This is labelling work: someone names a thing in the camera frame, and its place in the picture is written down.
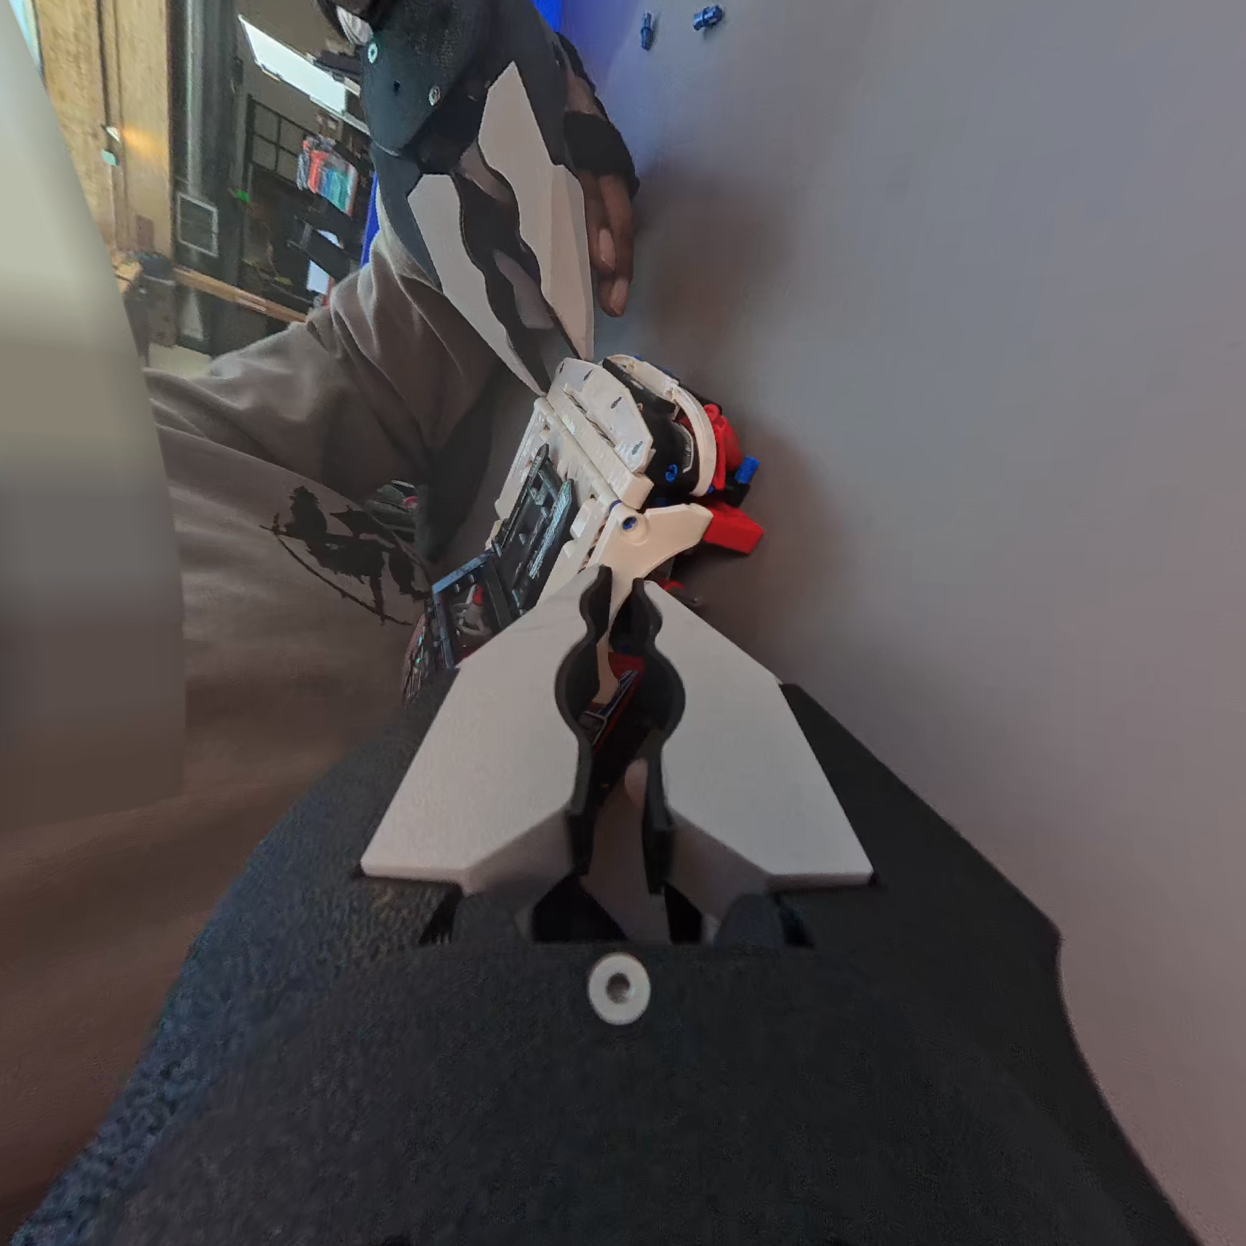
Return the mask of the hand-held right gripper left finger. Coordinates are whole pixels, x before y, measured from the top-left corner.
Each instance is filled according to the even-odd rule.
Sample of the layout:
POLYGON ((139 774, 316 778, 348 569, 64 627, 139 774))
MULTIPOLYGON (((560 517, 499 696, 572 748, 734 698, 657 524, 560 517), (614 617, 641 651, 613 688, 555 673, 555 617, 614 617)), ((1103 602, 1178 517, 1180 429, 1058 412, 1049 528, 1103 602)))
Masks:
POLYGON ((370 878, 536 905, 592 865, 600 798, 583 724, 601 690, 613 573, 586 569, 467 658, 376 836, 370 878))

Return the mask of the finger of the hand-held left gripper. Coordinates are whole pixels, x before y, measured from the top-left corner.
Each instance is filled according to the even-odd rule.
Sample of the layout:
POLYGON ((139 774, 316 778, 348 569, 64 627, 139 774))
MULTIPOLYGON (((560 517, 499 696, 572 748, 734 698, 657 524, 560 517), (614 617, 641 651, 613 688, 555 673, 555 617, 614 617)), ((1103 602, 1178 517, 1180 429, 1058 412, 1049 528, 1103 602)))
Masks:
POLYGON ((540 291, 575 356, 596 356, 596 282, 588 250, 585 190, 551 158, 538 116, 512 63, 491 86, 482 121, 486 164, 517 198, 519 235, 538 259, 540 291))
POLYGON ((385 213, 413 257, 497 358, 534 393, 575 358, 540 291, 534 252, 519 235, 517 198, 504 177, 495 198, 465 173, 422 175, 385 213))

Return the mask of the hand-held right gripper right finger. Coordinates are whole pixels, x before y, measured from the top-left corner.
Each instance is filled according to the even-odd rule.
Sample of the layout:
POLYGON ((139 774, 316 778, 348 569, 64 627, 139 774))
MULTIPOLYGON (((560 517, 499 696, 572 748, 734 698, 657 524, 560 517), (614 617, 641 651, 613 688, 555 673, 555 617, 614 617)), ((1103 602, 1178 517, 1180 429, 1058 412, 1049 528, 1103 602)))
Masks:
POLYGON ((648 888, 713 918, 745 895, 863 886, 874 865, 784 686, 659 584, 629 597, 652 735, 648 888))

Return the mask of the toy brick race car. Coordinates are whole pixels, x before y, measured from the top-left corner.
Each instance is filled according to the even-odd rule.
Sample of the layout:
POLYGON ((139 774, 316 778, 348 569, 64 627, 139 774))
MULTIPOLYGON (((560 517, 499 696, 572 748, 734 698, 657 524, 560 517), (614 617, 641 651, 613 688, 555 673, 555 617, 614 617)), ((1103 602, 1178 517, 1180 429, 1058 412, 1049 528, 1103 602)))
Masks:
POLYGON ((534 405, 484 554, 434 584, 404 701, 585 571, 611 571, 614 621, 635 580, 702 546, 754 554, 764 528, 745 500, 758 470, 723 405, 659 366, 568 358, 534 405))

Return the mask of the person's left forearm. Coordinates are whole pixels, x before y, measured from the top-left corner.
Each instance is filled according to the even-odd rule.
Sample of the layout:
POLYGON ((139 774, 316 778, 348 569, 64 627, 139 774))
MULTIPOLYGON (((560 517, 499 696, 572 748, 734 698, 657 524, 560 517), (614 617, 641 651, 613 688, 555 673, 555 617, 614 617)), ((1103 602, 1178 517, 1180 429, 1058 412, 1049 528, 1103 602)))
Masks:
POLYGON ((484 479, 488 393, 503 366, 383 220, 370 261, 305 323, 215 358, 146 371, 161 427, 258 459, 353 502, 428 490, 422 558, 441 559, 484 479))

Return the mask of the person's left hand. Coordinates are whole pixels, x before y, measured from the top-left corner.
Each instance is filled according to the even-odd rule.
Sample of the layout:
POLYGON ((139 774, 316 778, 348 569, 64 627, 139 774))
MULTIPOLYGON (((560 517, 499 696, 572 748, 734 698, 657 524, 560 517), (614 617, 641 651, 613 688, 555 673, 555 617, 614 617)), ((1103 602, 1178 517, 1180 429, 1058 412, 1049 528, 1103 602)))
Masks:
POLYGON ((609 317, 628 311, 635 267, 635 214, 620 175, 581 173, 588 254, 600 306, 609 317))

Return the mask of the black shelf rack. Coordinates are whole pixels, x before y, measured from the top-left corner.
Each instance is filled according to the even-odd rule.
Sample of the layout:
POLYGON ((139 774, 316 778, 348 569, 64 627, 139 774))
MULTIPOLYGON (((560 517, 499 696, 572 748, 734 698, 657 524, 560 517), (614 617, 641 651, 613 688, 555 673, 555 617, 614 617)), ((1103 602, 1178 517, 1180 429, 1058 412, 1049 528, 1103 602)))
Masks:
POLYGON ((234 196, 243 213, 241 285, 307 315, 365 263, 374 164, 363 132, 318 116, 310 129, 247 97, 234 196))

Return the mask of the scattered small blue bricks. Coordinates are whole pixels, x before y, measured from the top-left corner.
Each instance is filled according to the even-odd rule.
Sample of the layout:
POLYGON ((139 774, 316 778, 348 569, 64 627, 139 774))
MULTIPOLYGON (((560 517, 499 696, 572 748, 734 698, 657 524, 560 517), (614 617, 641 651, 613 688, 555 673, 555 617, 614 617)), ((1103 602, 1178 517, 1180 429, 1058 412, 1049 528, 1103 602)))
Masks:
MULTIPOLYGON (((726 19, 723 4, 710 4, 695 11, 689 24, 695 32, 706 33, 721 26, 726 19)), ((661 28, 661 17, 654 9, 646 9, 641 19, 639 41, 642 50, 652 50, 661 28)))

